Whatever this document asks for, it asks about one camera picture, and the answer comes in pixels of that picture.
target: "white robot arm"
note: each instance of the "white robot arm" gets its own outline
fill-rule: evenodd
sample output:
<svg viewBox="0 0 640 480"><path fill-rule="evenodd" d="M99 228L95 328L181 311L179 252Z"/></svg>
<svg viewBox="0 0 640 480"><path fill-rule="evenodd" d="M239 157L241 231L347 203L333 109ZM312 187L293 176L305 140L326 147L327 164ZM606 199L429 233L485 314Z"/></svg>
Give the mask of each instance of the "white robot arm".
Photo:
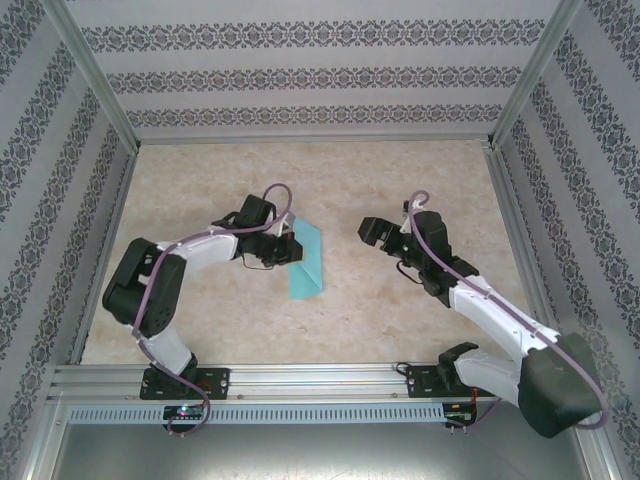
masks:
<svg viewBox="0 0 640 480"><path fill-rule="evenodd" d="M292 231L295 217L291 213L286 213L269 230L242 233L248 228L255 230L273 223L275 213L272 203L249 195L239 212L232 212L208 227L210 235L205 231L177 247L175 242L156 244L144 238L134 240L105 290L104 308L132 329L151 272L162 252L170 248L154 279L138 341L163 368L183 378L192 377L197 368L196 357L170 324L183 281L214 263L244 258L245 254L256 256L266 268L301 260L302 246L295 240ZM167 382L177 389L185 388L170 378Z"/></svg>
<svg viewBox="0 0 640 480"><path fill-rule="evenodd" d="M408 202L404 213L408 215ZM397 268L403 275L406 274L401 265L418 270L427 293L477 324L511 358L498 358L467 342L441 354L439 378L428 378L424 382L434 382L431 385L434 389L444 385L448 391L477 387L490 392L519 407L529 425L545 437L553 437L600 411L600 401L583 377L534 332L549 339L591 378L597 378L591 351L584 339L576 334L561 336L493 291L476 268L452 254L446 226L438 213L420 211L414 219L421 237L447 269L433 261L422 248L408 220L401 227L382 218L367 217L358 234L371 246L381 241L380 249L399 259ZM456 272L472 285L459 281L447 270ZM490 292L490 296L479 291ZM496 300L504 303L503 307L512 310L525 325L516 322ZM429 386L421 385L427 390Z"/></svg>

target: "striped wallpaper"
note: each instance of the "striped wallpaper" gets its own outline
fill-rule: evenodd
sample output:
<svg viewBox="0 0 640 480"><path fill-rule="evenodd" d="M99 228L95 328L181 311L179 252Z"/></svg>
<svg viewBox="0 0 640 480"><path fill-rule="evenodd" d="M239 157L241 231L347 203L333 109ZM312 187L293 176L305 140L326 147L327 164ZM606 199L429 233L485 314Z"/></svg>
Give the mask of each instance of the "striped wallpaper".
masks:
<svg viewBox="0 0 640 480"><path fill-rule="evenodd" d="M488 134L557 0L67 5L152 140Z"/></svg>
<svg viewBox="0 0 640 480"><path fill-rule="evenodd" d="M37 0L0 0L0 479L69 361L128 154Z"/></svg>
<svg viewBox="0 0 640 480"><path fill-rule="evenodd" d="M640 3L587 0L502 145L555 321L591 345L640 478Z"/></svg>

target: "marble floor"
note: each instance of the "marble floor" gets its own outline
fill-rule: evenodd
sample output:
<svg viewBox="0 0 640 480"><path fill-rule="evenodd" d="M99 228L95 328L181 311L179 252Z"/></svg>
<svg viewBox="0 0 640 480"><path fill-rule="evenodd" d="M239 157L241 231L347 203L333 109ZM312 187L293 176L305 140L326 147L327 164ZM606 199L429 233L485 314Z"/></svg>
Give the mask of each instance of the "marble floor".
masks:
<svg viewBox="0 0 640 480"><path fill-rule="evenodd" d="M291 300L285 267L254 271L234 261L198 272L183 285L173 323L200 363L429 362L463 341L499 352L473 323L400 276L394 259L360 241L363 217L401 223L402 202L416 189L431 193L454 254L526 310L474 141L144 146L107 278L134 238L200 231L273 182L287 183L294 213L323 232L325 291ZM284 195L272 200L283 205ZM83 363L146 359L100 305Z"/></svg>

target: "purple cable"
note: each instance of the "purple cable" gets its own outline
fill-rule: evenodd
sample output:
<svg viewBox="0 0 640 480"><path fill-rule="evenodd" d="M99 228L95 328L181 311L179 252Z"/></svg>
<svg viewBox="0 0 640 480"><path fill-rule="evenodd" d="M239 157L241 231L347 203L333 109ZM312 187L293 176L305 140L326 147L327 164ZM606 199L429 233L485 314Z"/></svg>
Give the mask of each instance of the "purple cable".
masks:
<svg viewBox="0 0 640 480"><path fill-rule="evenodd" d="M236 234L236 233L254 233L254 232L263 232L265 230L269 230L271 227L273 227L274 225L276 225L277 223L281 222L282 220L284 220L287 216L287 214L289 213L289 211L291 210L291 204L293 202L293 193L291 192L291 189L285 185L284 183L274 183L273 185L270 185L269 187L267 187L267 189L264 191L264 194L262 196L262 198L265 198L267 196L267 194L273 190L274 188L283 188L286 190L287 192L287 206L284 208L284 210L282 211L282 213L280 213L280 215L278 215L276 218L274 218L272 221L265 223L264 225L261 225L259 227L251 227L251 228L237 228L237 229L233 229L233 230L206 230L204 232L199 232L199 233L195 233L193 235L190 235L186 238L183 238L182 240L177 241L176 243L173 243L171 245L169 245L158 257L158 260L156 261L155 265L153 266L153 269L151 270L151 274L149 275L149 280L147 281L147 286L144 289L144 294L142 295L142 301L140 302L140 307L138 308L138 313L136 314L136 320L133 323L133 329L131 330L131 335L133 335L133 337L136 339L136 343L138 344L138 346L140 347L140 350L142 350L142 353L144 353L144 355L149 359L149 361L151 362L151 364L153 366L155 366L158 370L162 371L163 373L165 373L166 375L170 376L171 378L173 378L174 380L177 380L178 382L182 383L183 385L186 385L187 387L191 388L192 390L194 390L195 392L197 392L199 395L202 396L202 399L204 401L204 406L206 408L206 414L203 415L202 420L200 421L200 423L198 423L197 425L195 425L191 430L187 431L187 432L183 432L180 434L177 434L176 432L174 432L173 430L171 430L171 424L173 423L174 418L171 418L169 420L169 423L167 424L167 430L169 431L169 435L179 435L181 438L187 437L189 435L192 435L194 433L196 433L198 430L200 430L206 423L207 420L209 419L209 416L211 414L211 401L209 400L209 397L207 396L207 393L202 390L200 387L198 387L197 385L194 385L193 383L191 383L188 380L185 380L184 378L182 378L180 375L176 375L175 373L173 373L171 370L169 370L168 368L166 368L164 365L162 365L160 362L158 362L158 359L155 358L153 356L153 354L145 347L144 343L142 343L142 334L140 333L140 325L142 323L142 319L144 318L144 315L147 311L147 305L149 303L149 297L151 296L151 290L153 290L153 285L156 282L156 278L158 277L158 271L160 270L160 266L162 265L162 262L164 262L164 259L167 258L167 255L169 255L173 250L175 250L176 248L188 244L190 242L193 242L194 240L197 240L199 238L205 238L205 237L212 237L215 235L226 235L229 233L232 234Z"/></svg>
<svg viewBox="0 0 640 480"><path fill-rule="evenodd" d="M498 406L498 404L499 404L501 401L502 401L502 399L501 399L501 398L496 399L496 400L491 404L491 406L487 409L487 411L486 411L486 412L484 412L484 415L482 415L482 416L481 416L478 420L476 420L473 424L469 425L469 426L467 427L467 430L473 430L474 428L478 427L478 425L482 425L482 424L487 420L487 418L488 418L488 417L490 417L491 415L493 415L493 414L494 414L494 412L497 410L497 408L496 408L496 407Z"/></svg>
<svg viewBox="0 0 640 480"><path fill-rule="evenodd" d="M429 257L431 257L431 259L434 262L436 262L440 267L442 267L442 269L445 272L450 273L456 279L458 279L459 281L461 281L465 285L469 286L469 288L475 290L476 292L478 292L483 297L489 298L493 303L498 305L503 311L505 311L511 317L513 317L513 319L516 322L518 322L520 325L522 325L525 328L525 330L529 331L529 333L531 333L532 337L535 336L535 337L539 338L540 340L542 340L548 347L550 347L555 353L557 353L560 356L560 358L562 358L565 362L567 362L571 366L571 368L573 368L576 372L578 372L578 374L582 377L582 379L585 382L587 382L587 385L589 385L589 387L593 390L593 393L598 398L598 402L600 403L600 409L602 410L602 414L600 416L600 419L596 423L593 423L593 424L577 424L577 425L575 425L575 427L583 429L583 430L595 430L597 428L603 427L607 423L607 420L609 420L609 406L607 405L607 400L606 400L604 394L602 393L602 390L600 389L598 384L593 380L593 378L591 378L591 376L584 370L584 368L582 368L578 364L578 362L576 362L573 358L571 358L564 350L562 350L560 347L558 347L550 338L548 338L546 335L544 335L543 333L539 332L535 327L530 325L513 308L511 308L509 305L507 305L501 299L494 297L491 294L491 292L485 290L482 287L479 287L478 285L476 285L473 282L470 282L465 277L460 275L458 272L456 272L455 270L450 268L446 263L444 263L442 260L440 260L440 258L438 258L438 256L433 252L433 250L431 250L429 248L429 245L427 245L427 243L424 241L424 238L422 238L422 235L420 234L420 231L418 230L418 226L416 225L415 212L413 211L413 204L418 199L418 196L420 196L420 195L424 196L424 200L422 200L419 203L420 206L425 205L429 201L430 195L425 190L417 190L417 191L413 192L413 195L411 195L411 198L409 199L409 209L410 209L410 211L409 211L409 221L411 222L411 231L415 234L416 238L418 239L418 243L420 243L420 246L424 249L425 252L427 252L427 255L429 255Z"/></svg>

